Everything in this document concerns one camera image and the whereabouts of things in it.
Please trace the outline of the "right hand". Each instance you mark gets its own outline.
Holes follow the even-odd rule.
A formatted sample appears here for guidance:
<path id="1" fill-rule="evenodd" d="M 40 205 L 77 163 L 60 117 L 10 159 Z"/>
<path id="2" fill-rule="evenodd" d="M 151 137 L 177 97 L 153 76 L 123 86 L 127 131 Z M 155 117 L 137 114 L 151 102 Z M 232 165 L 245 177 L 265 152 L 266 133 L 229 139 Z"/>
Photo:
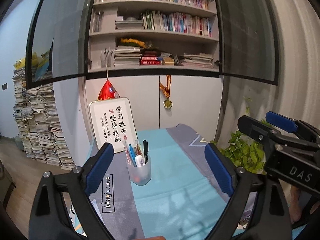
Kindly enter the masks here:
<path id="1" fill-rule="evenodd" d="M 290 220 L 291 224 L 297 222 L 300 220 L 302 216 L 302 195 L 305 195 L 305 192 L 302 191 L 301 189 L 291 186 L 290 189 L 290 204 L 289 204 L 289 213 L 290 213 Z"/>

